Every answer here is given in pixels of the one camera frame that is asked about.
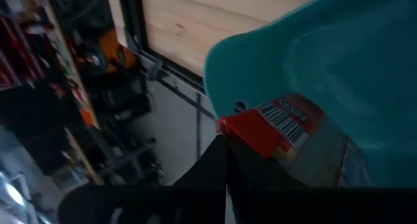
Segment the teal plastic basket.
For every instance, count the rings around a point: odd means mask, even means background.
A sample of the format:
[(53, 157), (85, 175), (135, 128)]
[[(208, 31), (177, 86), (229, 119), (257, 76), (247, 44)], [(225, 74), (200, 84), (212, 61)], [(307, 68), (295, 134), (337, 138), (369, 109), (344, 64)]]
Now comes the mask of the teal plastic basket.
[(313, 0), (205, 60), (217, 116), (297, 93), (364, 151), (376, 186), (417, 187), (417, 0)]

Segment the red popcorn bag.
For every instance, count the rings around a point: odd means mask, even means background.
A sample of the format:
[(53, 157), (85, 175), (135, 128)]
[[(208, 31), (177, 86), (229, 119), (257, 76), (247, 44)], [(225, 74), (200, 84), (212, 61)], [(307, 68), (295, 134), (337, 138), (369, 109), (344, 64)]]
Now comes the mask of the red popcorn bag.
[(320, 107), (302, 95), (287, 95), (221, 117), (218, 123), (305, 185), (373, 185), (362, 150)]

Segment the orange and black bundle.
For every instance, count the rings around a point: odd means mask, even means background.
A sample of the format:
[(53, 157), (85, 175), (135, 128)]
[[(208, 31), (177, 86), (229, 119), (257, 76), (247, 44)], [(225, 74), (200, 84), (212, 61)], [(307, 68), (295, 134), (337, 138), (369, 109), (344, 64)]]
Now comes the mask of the orange and black bundle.
[(119, 43), (115, 29), (105, 32), (99, 38), (98, 44), (104, 54), (105, 62), (107, 62), (104, 69), (105, 73), (116, 71), (116, 68), (110, 63), (112, 60), (123, 64), (126, 69), (129, 69), (136, 62), (136, 56)]

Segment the cluttered storage shelf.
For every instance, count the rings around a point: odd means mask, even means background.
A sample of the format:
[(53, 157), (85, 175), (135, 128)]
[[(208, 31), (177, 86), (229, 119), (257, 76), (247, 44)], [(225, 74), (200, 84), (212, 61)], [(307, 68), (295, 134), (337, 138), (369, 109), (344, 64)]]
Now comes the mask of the cluttered storage shelf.
[(91, 145), (97, 120), (50, 0), (0, 0), (0, 124), (44, 175), (102, 183), (76, 137)]

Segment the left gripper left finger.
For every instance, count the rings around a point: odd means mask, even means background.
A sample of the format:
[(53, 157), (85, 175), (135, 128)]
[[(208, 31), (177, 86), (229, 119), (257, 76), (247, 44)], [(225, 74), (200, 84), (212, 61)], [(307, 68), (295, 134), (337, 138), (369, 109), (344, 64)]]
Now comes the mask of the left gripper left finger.
[(180, 188), (224, 188), (227, 171), (227, 141), (217, 135), (203, 155), (173, 185)]

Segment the black aluminium table frame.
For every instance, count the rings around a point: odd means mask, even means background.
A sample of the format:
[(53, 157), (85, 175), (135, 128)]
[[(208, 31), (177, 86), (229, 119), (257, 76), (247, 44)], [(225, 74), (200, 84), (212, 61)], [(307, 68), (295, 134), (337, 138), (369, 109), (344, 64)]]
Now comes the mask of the black aluminium table frame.
[[(128, 48), (138, 57), (151, 63), (151, 67), (147, 71), (148, 80), (159, 82), (159, 84), (195, 108), (196, 157), (199, 158), (203, 153), (201, 117), (205, 115), (209, 119), (214, 120), (214, 115), (202, 105), (202, 97), (205, 96), (203, 78), (151, 49), (148, 43), (142, 0), (119, 1), (121, 3), (123, 22), (125, 22), (126, 26), (124, 31)], [(164, 78), (167, 76), (191, 88), (195, 92), (195, 98), (188, 97), (177, 87), (164, 81)]]

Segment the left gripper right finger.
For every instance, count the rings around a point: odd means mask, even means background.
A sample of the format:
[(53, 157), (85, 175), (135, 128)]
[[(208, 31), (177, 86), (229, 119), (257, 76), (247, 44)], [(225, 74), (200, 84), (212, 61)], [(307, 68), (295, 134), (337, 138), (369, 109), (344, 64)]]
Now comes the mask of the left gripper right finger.
[(227, 137), (229, 172), (246, 188), (305, 188), (275, 160), (259, 155), (236, 136)]

